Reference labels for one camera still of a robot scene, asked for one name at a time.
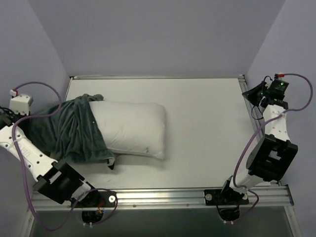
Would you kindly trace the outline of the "white pillow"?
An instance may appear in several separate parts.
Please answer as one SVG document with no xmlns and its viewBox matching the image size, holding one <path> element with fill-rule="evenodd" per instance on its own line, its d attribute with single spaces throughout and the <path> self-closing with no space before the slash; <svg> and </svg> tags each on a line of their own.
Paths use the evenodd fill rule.
<svg viewBox="0 0 316 237">
<path fill-rule="evenodd" d="M 107 148 L 119 155 L 165 158 L 166 110 L 157 103 L 89 103 Z"/>
</svg>

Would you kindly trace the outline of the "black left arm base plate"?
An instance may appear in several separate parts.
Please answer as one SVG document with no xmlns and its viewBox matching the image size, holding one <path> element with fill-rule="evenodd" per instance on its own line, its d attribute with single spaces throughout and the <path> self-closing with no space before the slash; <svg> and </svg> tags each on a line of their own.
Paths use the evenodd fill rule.
<svg viewBox="0 0 316 237">
<path fill-rule="evenodd" d="M 116 192 L 113 191 L 92 191 L 89 194 L 84 194 L 75 208 L 114 207 L 116 197 Z"/>
</svg>

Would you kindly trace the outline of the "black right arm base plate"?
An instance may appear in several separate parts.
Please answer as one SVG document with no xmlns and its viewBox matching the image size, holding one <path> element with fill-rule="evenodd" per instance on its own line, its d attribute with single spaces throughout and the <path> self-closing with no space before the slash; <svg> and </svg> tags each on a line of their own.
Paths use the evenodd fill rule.
<svg viewBox="0 0 316 237">
<path fill-rule="evenodd" d="M 249 199 L 243 199 L 244 195 L 235 192 L 231 188 L 227 191 L 221 189 L 206 189 L 204 190 L 204 200 L 206 205 L 247 205 Z"/>
</svg>

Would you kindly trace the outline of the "zebra and grey plush pillowcase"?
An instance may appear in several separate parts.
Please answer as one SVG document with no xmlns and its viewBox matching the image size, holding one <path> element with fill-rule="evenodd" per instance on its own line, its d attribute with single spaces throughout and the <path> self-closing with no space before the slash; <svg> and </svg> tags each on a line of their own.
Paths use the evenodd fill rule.
<svg viewBox="0 0 316 237">
<path fill-rule="evenodd" d="M 116 156 L 107 148 L 89 105 L 103 99 L 100 94 L 84 94 L 55 103 L 36 112 L 25 134 L 38 149 L 56 160 L 104 162 L 113 169 Z"/>
</svg>

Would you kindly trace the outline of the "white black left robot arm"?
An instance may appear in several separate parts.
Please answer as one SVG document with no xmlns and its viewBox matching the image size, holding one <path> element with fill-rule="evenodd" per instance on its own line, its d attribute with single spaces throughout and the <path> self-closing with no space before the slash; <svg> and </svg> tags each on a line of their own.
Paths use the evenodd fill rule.
<svg viewBox="0 0 316 237">
<path fill-rule="evenodd" d="M 74 206 L 77 201 L 80 206 L 94 207 L 99 203 L 100 193 L 68 163 L 46 156 L 19 127 L 16 127 L 15 137 L 12 137 L 13 125 L 14 120 L 7 113 L 1 113 L 0 146 L 17 159 L 20 157 L 15 146 L 19 147 L 25 167 L 36 181 L 34 190 L 59 204 L 70 201 Z"/>
</svg>

